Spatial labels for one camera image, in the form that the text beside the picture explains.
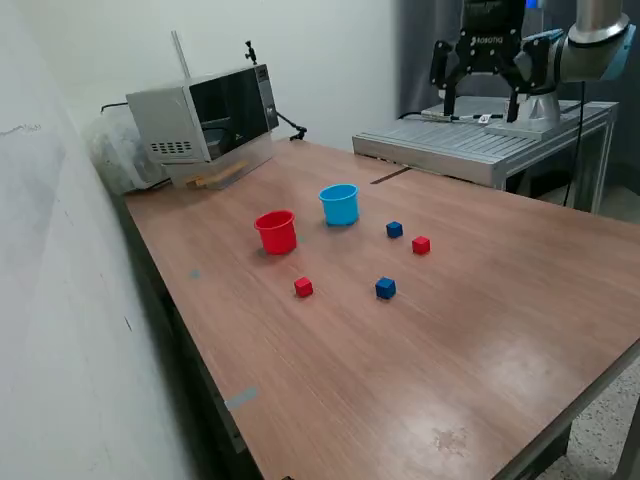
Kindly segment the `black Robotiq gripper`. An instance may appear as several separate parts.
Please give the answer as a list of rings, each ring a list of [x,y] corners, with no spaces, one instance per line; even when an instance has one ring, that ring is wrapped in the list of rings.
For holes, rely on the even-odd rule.
[[[521,40],[523,1],[464,1],[461,20],[457,42],[459,61],[448,68],[449,58],[456,52],[453,45],[444,40],[437,41],[433,50],[429,77],[444,100],[444,115],[454,115],[456,88],[467,73],[502,71],[511,89],[506,121],[515,122],[520,106],[544,90],[550,41]]]

